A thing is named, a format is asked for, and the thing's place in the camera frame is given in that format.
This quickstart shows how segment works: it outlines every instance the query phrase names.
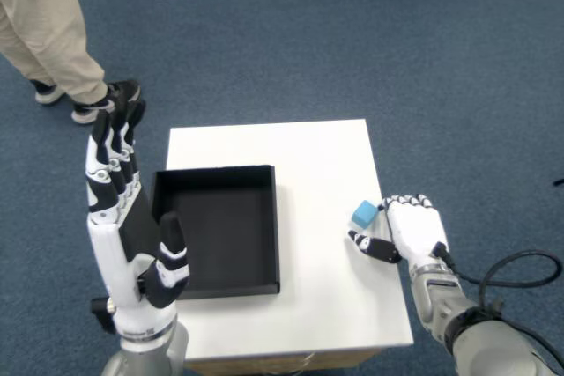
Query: person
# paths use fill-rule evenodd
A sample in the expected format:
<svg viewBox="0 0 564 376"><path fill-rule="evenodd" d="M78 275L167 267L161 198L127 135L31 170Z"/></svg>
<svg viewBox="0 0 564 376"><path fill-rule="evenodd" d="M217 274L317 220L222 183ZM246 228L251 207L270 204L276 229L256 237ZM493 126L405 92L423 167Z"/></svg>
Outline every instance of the person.
<svg viewBox="0 0 564 376"><path fill-rule="evenodd" d="M86 51L78 0L0 0L0 52L31 81L42 105L68 95L79 124L94 122L99 110L111 112L117 97L140 94L135 80L104 82L104 70Z"/></svg>

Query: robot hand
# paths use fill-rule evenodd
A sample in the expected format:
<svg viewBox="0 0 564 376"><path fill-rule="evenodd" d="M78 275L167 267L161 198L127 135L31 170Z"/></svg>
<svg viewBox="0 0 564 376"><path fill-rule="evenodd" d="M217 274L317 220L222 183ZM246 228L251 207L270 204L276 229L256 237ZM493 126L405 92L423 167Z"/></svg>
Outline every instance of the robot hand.
<svg viewBox="0 0 564 376"><path fill-rule="evenodd" d="M404 257L410 263L410 268L420 268L439 261L431 255L431 252L437 242L447 246L447 237L439 212L428 198L421 194L417 196L393 195L384 198L379 209L386 210L393 243L350 232L360 251L379 258L377 250L394 248L397 251L391 250L382 255L395 257L394 254L399 253L399 256ZM397 262L398 260L388 259L388 261Z"/></svg>
<svg viewBox="0 0 564 376"><path fill-rule="evenodd" d="M111 116L100 112L85 166L88 232L111 298L107 308L117 332L135 342L173 326L174 300L189 280L178 217L167 213L158 227L141 187L133 131L144 110L140 100L129 111L127 105L118 104Z"/></svg>

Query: black cable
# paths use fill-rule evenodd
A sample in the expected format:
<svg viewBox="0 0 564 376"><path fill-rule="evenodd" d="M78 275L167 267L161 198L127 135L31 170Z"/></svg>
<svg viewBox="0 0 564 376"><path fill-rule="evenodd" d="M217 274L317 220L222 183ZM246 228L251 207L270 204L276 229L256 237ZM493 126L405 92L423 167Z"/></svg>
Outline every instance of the black cable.
<svg viewBox="0 0 564 376"><path fill-rule="evenodd" d="M445 262L445 264L456 275L458 275L461 279L463 279L467 282L470 282L471 284L479 285L479 306L482 310L489 312L489 313L493 313L494 315L496 315L498 320L504 321L509 326L511 326L513 329L518 330L519 332L522 332L522 333L526 334L527 336L530 336L535 341L537 341L540 345L542 345L554 357L554 359L556 359L558 364L564 369L564 358L545 338L543 338L541 335L539 335L537 332L535 332L532 329L526 328L525 326L523 326L519 323L515 323L513 321L507 321L504 318L502 318L501 317L501 309L499 307L487 306L486 305L486 288L488 286L501 286L501 287L504 287L504 288L533 288L533 287L537 287L537 286L546 285L546 284L549 284L552 281L554 281L562 273L562 261L556 255L554 255L552 253L548 253L546 251L542 251L542 250L520 251L518 253L512 254L512 255L506 257L505 259L500 260L499 262L495 263L487 271L486 275L481 280L473 278L473 277L466 276L465 274L458 271L458 269L456 268L456 264L455 264L454 260L452 259L449 252L447 251L446 246L444 244L442 244L441 242L437 243L437 245L434 247L433 255L435 257L441 258ZM556 269L554 270L554 272L549 277L545 277L545 278L539 279L537 281L529 281L529 282L510 282L510 281L492 280L492 277L501 268L506 266L508 263L514 262L515 260L518 260L518 259L522 259L523 257L529 257L529 256L533 256L533 255L546 257L546 258L550 259L551 261L553 261L553 263L556 265Z"/></svg>
<svg viewBox="0 0 564 376"><path fill-rule="evenodd" d="M543 257L547 257L554 262L556 265L556 270L549 276L544 279L539 279L538 281L530 281L530 282L508 282L508 281L492 281L492 277L504 266L507 264L514 262L515 260L521 259L523 257L528 257L532 255L540 255ZM535 288L537 286L543 286L546 284L551 283L554 279L556 279L562 273L562 262L558 257L556 257L552 253L548 253L542 250L524 250L520 251L519 253L515 253L509 255L503 260L498 261L495 263L486 273L484 278L479 282L479 306L482 308L486 308L486 288L487 286L503 286L505 288Z"/></svg>

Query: blue carpet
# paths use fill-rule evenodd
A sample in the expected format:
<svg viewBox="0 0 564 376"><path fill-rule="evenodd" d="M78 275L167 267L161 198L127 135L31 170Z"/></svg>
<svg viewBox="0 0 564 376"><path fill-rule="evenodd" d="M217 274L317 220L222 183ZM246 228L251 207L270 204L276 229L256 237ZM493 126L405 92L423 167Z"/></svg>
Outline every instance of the blue carpet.
<svg viewBox="0 0 564 376"><path fill-rule="evenodd" d="M146 185L170 127L365 117L382 192L428 194L461 269L480 276L527 247L564 257L564 188L551 187L564 177L562 0L80 1L107 80L143 85ZM95 375L117 341L88 311L103 293L85 230L89 129L69 102L34 104L4 59L0 81L0 374ZM318 374L455 374L402 274L415 345ZM503 296L507 316L564 345L562 281Z"/></svg>

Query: robotic arm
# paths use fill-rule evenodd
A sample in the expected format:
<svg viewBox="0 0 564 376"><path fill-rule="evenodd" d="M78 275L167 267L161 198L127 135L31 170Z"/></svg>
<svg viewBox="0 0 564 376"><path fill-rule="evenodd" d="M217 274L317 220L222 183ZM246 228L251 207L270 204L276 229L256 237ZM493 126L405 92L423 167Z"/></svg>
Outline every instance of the robotic arm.
<svg viewBox="0 0 564 376"><path fill-rule="evenodd" d="M450 262L441 217L424 196L384 199L392 239L409 263L419 320L456 360L460 376L553 376L527 340L501 318L466 298ZM380 240L349 232L364 254Z"/></svg>
<svg viewBox="0 0 564 376"><path fill-rule="evenodd" d="M133 131L145 103L99 112L88 140L85 174L88 232L109 297L92 302L106 331L121 336L121 351L104 375L182 374L188 343L175 300L189 280L180 220L170 212L157 225L141 186Z"/></svg>

